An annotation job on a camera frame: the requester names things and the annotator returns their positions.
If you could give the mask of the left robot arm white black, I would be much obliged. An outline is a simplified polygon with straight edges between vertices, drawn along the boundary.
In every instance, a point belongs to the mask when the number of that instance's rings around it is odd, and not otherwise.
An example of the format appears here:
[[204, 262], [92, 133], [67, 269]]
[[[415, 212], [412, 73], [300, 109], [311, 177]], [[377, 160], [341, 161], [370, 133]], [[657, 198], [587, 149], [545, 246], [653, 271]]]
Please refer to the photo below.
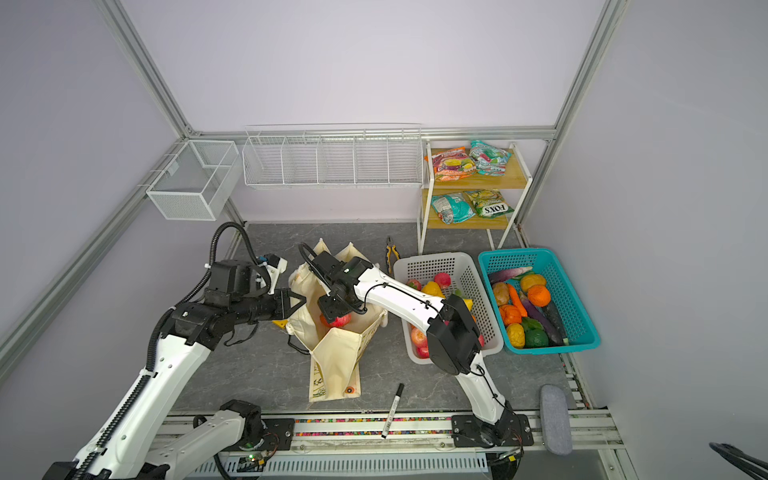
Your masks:
[[228, 447], [259, 449], [271, 437], [259, 406], [230, 400], [171, 446], [151, 447], [192, 375], [220, 344], [237, 344], [237, 326], [286, 320], [306, 302], [277, 288], [286, 262], [276, 255], [218, 260], [218, 243], [227, 229], [248, 237], [236, 222], [216, 229], [203, 278], [158, 320], [132, 387], [75, 458], [53, 463], [45, 478], [182, 479]]

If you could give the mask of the cream floral tote bag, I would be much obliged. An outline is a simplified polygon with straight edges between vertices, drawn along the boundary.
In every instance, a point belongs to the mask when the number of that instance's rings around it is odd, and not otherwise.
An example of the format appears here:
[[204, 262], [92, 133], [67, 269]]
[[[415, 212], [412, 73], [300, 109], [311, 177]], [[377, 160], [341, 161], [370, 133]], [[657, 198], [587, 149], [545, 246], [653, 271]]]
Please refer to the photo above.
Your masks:
[[311, 353], [309, 400], [359, 397], [359, 361], [378, 328], [387, 324], [387, 310], [370, 306], [363, 315], [353, 313], [343, 328], [326, 328], [319, 320], [317, 304], [325, 294], [325, 286], [307, 264], [291, 274], [289, 287], [306, 297], [306, 304], [288, 319], [287, 330]]

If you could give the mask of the pink red apple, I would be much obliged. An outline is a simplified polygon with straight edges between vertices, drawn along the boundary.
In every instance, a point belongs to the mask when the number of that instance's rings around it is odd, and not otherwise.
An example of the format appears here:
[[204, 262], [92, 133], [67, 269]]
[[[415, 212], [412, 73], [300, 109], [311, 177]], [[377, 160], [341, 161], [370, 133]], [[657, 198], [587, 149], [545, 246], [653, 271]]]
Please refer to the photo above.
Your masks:
[[336, 317], [333, 320], [328, 321], [328, 326], [330, 328], [343, 328], [344, 326], [348, 325], [351, 321], [351, 315], [346, 314], [341, 317]]

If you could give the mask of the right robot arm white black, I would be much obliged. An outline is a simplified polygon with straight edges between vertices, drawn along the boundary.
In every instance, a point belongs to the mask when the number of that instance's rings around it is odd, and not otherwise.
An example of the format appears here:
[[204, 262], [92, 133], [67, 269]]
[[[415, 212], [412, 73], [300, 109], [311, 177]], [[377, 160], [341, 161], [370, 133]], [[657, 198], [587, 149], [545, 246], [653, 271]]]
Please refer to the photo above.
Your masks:
[[326, 291], [317, 301], [326, 319], [378, 306], [426, 335], [430, 360], [455, 377], [470, 401], [470, 415], [452, 417], [453, 439], [460, 447], [522, 449], [533, 444], [527, 417], [512, 409], [486, 368], [479, 327], [463, 299], [417, 291], [361, 257], [338, 260], [306, 243], [298, 249]]

